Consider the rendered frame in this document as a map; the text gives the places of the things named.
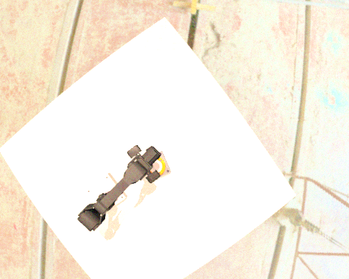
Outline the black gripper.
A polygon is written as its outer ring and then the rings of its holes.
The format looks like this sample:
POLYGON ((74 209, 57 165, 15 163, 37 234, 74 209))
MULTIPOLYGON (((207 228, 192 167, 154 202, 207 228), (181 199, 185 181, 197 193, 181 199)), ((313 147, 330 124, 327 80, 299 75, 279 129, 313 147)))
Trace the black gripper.
MULTIPOLYGON (((138 155, 141 156, 140 152, 141 152, 141 149, 139 148, 139 146, 138 146, 138 145, 135 145, 135 146, 133 146, 132 149, 130 149, 130 150, 127 152, 127 154, 128 154, 129 157, 132 159, 134 156, 135 156, 135 157, 137 157, 138 155), (139 153, 139 154, 138 154, 138 153, 139 153)), ((156 179, 159 179, 159 178, 160 178, 160 174, 159 174, 158 171, 156 171, 156 170, 155 170, 153 173, 151 173, 151 172, 149 171, 148 174, 147 174, 147 176, 146 176, 145 178, 147 179, 147 181, 148 181, 149 183, 152 183, 152 182, 154 182, 156 179), (148 174, 149 174, 149 175, 148 175, 148 174)))

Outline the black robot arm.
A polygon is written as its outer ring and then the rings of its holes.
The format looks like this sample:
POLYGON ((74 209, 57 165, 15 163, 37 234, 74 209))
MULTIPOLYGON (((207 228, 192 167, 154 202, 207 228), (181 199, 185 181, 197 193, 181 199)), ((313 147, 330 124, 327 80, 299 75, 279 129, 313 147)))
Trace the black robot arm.
POLYGON ((104 222, 107 211, 112 209, 118 197, 130 185, 142 180, 153 168, 151 165, 161 156, 159 151, 153 146, 145 151, 142 156, 138 155, 127 164, 123 178, 109 192, 100 194, 96 203, 88 204, 78 214, 78 221, 90 232, 92 230, 95 231, 104 222))

